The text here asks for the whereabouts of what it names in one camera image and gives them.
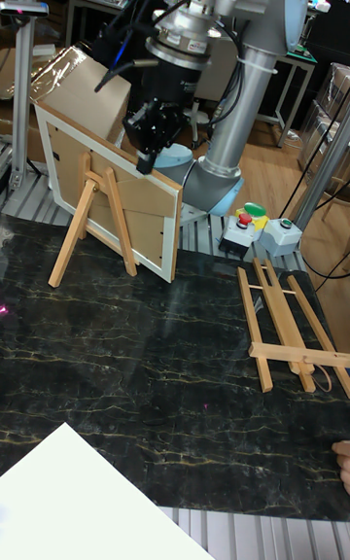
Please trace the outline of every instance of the plastic wrap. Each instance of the plastic wrap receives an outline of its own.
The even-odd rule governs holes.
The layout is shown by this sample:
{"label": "plastic wrap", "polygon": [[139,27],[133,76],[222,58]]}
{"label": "plastic wrap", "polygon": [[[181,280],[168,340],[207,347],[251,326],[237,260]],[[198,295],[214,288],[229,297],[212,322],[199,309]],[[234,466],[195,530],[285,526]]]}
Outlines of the plastic wrap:
{"label": "plastic wrap", "polygon": [[[46,56],[33,56],[31,78],[43,69],[48,63]],[[15,94],[15,65],[16,49],[3,49],[0,51],[0,65],[3,65],[0,72],[0,100],[12,100]]]}
{"label": "plastic wrap", "polygon": [[[350,88],[350,67],[340,63],[331,63],[329,73],[317,95],[317,102],[321,108],[333,119],[342,99]],[[350,96],[341,108],[336,118],[341,122],[344,118],[347,106],[350,104]]]}
{"label": "plastic wrap", "polygon": [[68,74],[71,74],[86,58],[87,55],[77,48],[64,49],[34,79],[30,90],[31,101],[38,102],[59,87]]}
{"label": "plastic wrap", "polygon": [[[307,182],[310,182],[310,180],[317,173],[327,151],[329,150],[336,131],[339,128],[339,123],[334,122],[326,139],[320,144],[321,138],[324,136],[331,121],[331,118],[322,110],[318,102],[314,100],[302,127],[302,149],[298,158],[300,166],[302,167],[302,169],[304,169],[305,165],[308,163],[315,150],[318,150],[307,171]],[[344,180],[346,182],[349,179],[347,177],[349,165],[350,147],[347,148],[337,169],[335,170],[332,179],[327,186],[327,193],[333,194],[337,190],[339,180]],[[348,198],[350,196],[350,190],[345,189],[343,192],[343,196]]]}

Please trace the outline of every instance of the green button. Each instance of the green button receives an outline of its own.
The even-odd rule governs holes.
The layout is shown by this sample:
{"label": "green button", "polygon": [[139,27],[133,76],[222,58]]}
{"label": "green button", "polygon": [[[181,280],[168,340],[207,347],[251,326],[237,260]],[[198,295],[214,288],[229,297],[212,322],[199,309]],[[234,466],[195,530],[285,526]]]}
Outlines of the green button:
{"label": "green button", "polygon": [[290,229],[292,227],[292,221],[289,219],[282,219],[281,226],[282,228]]}
{"label": "green button", "polygon": [[248,201],[248,203],[244,204],[244,210],[248,212],[251,217],[264,217],[266,214],[266,208],[253,201]]}

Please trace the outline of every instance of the finger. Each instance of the finger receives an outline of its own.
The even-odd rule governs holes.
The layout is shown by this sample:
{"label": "finger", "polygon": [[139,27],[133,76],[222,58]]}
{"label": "finger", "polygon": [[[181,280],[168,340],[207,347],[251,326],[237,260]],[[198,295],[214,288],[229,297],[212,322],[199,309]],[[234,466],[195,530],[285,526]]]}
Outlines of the finger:
{"label": "finger", "polygon": [[344,456],[350,456],[350,441],[339,441],[332,445],[332,451],[335,454],[343,454]]}
{"label": "finger", "polygon": [[341,466],[343,470],[350,472],[350,457],[339,455],[336,458],[337,463]]}
{"label": "finger", "polygon": [[346,472],[345,470],[341,470],[340,478],[344,482],[344,484],[348,484],[350,486],[350,472]]}

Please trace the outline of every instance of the frame backing board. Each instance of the frame backing board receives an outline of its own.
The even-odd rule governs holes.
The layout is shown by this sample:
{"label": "frame backing board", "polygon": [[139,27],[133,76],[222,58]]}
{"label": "frame backing board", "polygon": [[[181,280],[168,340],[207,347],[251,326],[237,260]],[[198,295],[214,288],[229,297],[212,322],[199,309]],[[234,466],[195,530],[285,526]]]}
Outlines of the frame backing board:
{"label": "frame backing board", "polygon": [[[74,214],[79,200],[79,156],[89,152],[91,170],[115,172],[134,259],[171,282],[175,276],[182,187],[154,171],[143,176],[135,158],[73,122],[45,102],[36,104],[55,203]],[[108,199],[99,192],[89,211],[87,231],[111,246],[116,228]]]}

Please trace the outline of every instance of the white paper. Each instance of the white paper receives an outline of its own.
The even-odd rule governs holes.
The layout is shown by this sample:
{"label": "white paper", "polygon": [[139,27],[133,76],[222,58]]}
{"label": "white paper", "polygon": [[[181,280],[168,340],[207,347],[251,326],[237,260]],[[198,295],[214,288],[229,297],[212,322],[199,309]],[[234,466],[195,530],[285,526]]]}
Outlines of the white paper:
{"label": "white paper", "polygon": [[0,558],[210,556],[63,424],[0,477]]}

